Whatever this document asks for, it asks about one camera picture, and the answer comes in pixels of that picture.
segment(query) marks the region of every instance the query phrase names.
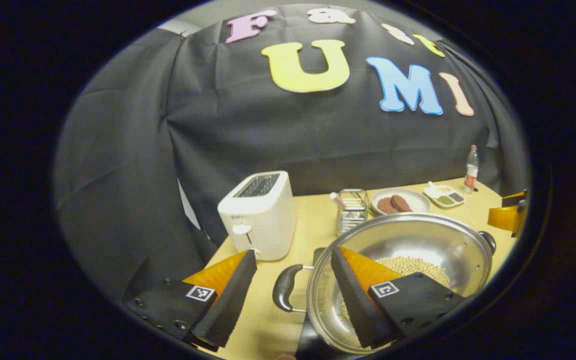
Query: wok handle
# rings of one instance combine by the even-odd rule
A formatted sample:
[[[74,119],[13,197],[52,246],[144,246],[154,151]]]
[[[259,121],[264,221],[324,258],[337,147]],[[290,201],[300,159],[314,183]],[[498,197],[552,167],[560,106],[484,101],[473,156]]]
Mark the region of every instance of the wok handle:
[[[314,269],[312,266],[306,266],[302,264],[288,266],[287,268],[283,269],[283,271],[277,276],[277,281],[274,282],[274,289],[272,289],[272,301],[277,308],[284,310],[284,312],[298,312],[298,313],[305,313],[306,310],[300,309],[293,309],[293,306],[290,305],[290,294],[293,292],[295,288],[295,275],[301,269]]]
[[[479,231],[479,234],[484,240],[486,240],[487,244],[490,246],[490,250],[492,250],[492,255],[494,255],[495,250],[497,250],[497,243],[495,242],[495,238],[485,231]]]

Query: white plate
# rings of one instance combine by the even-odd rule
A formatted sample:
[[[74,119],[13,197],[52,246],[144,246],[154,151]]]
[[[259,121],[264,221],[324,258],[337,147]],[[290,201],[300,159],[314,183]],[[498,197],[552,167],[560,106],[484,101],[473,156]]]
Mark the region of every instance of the white plate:
[[[425,189],[423,189],[423,193],[426,194],[428,198],[432,199],[432,202],[435,203],[437,207],[444,209],[454,208],[457,205],[461,205],[466,202],[466,196],[460,194],[459,191],[456,191],[455,189],[447,185],[432,185],[430,187],[426,187]],[[451,194],[457,194],[458,196],[463,198],[463,200],[456,201],[454,198],[450,197]],[[444,203],[439,202],[437,198],[439,198],[440,196],[447,196],[452,201],[452,203],[446,205]]]
[[[409,189],[402,189],[401,187],[390,187],[388,189],[382,189],[373,194],[370,198],[370,203],[372,209],[377,212],[377,214],[386,215],[386,212],[379,210],[377,208],[377,203],[383,198],[391,198],[393,195],[398,195],[404,198],[410,210],[416,213],[427,213],[430,212],[430,200],[416,191]]]

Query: white toaster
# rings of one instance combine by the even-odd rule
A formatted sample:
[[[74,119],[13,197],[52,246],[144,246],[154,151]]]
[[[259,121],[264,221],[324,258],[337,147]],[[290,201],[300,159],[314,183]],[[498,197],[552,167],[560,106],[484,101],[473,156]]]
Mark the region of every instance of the white toaster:
[[[279,260],[290,250],[297,212],[286,171],[248,176],[217,210],[237,251],[253,249],[259,260]]]

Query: letter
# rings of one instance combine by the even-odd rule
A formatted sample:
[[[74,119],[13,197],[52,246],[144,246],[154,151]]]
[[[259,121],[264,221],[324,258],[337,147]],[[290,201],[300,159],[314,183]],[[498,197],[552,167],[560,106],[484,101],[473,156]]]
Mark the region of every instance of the letter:
[[[428,50],[432,51],[433,53],[439,55],[442,58],[446,56],[443,52],[437,50],[437,46],[429,39],[418,34],[414,34],[413,36],[421,40],[421,43],[425,45],[425,47],[428,48]]]
[[[246,16],[233,18],[228,21],[230,25],[230,37],[226,39],[226,44],[234,43],[242,39],[247,39],[258,35],[261,30],[253,29],[253,27],[263,28],[268,23],[267,16],[275,16],[277,11],[266,10],[254,14],[247,14]]]
[[[261,50],[268,57],[270,74],[274,83],[291,92],[327,91],[340,87],[348,80],[350,68],[344,52],[346,44],[338,39],[317,39],[312,46],[320,48],[326,58],[328,69],[321,73],[306,73],[299,61],[298,50],[302,44],[287,42],[272,45]]]
[[[439,76],[441,76],[452,91],[452,95],[454,96],[455,101],[457,101],[457,105],[455,108],[459,114],[463,116],[473,116],[475,115],[475,110],[468,104],[468,99],[466,99],[466,94],[462,90],[462,87],[459,85],[459,79],[455,76],[450,75],[450,73],[440,72]]]
[[[402,112],[404,103],[397,95],[397,91],[403,96],[411,110],[417,109],[417,102],[421,96],[419,107],[426,114],[441,115],[444,112],[432,82],[430,82],[430,71],[417,64],[410,65],[409,76],[406,77],[402,71],[393,64],[391,60],[384,57],[368,57],[366,62],[377,70],[383,100],[379,103],[381,109],[386,112]]]
[[[415,42],[411,38],[407,37],[406,34],[397,27],[390,26],[388,23],[382,23],[381,27],[388,30],[388,34],[391,34],[396,39],[403,41],[406,44],[415,45]]]
[[[354,18],[350,18],[345,12],[338,9],[312,9],[308,10],[308,15],[310,16],[308,20],[313,23],[318,24],[331,24],[331,23],[343,23],[343,24],[354,24],[357,22]]]

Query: wooden table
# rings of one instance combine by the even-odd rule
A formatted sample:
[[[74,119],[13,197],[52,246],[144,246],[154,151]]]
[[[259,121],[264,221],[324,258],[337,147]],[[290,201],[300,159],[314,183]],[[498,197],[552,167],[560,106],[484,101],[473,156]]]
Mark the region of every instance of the wooden table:
[[[448,185],[460,191],[464,178],[438,181],[435,185]],[[427,183],[401,186],[403,189],[419,192],[428,187]],[[512,232],[487,224],[490,208],[501,207],[501,196],[482,183],[477,183],[478,192],[462,193],[466,202],[452,209],[442,209],[431,203],[432,214],[445,215],[476,231],[489,232],[496,241],[496,252],[492,257],[489,280],[498,272],[515,245]],[[368,198],[377,190],[369,190]],[[218,352],[206,351],[227,360],[274,360],[281,354],[295,355],[304,325],[303,312],[285,312],[273,303],[272,292],[279,273],[295,264],[312,265],[313,253],[317,248],[326,248],[338,236],[336,233],[337,207],[329,194],[295,196],[297,225],[288,255],[276,261],[257,261],[257,271],[252,278],[243,309],[226,347]],[[237,250],[227,238],[206,267],[211,266]],[[311,271],[303,269],[295,277],[295,287],[290,303],[295,309],[306,309],[306,286]]]

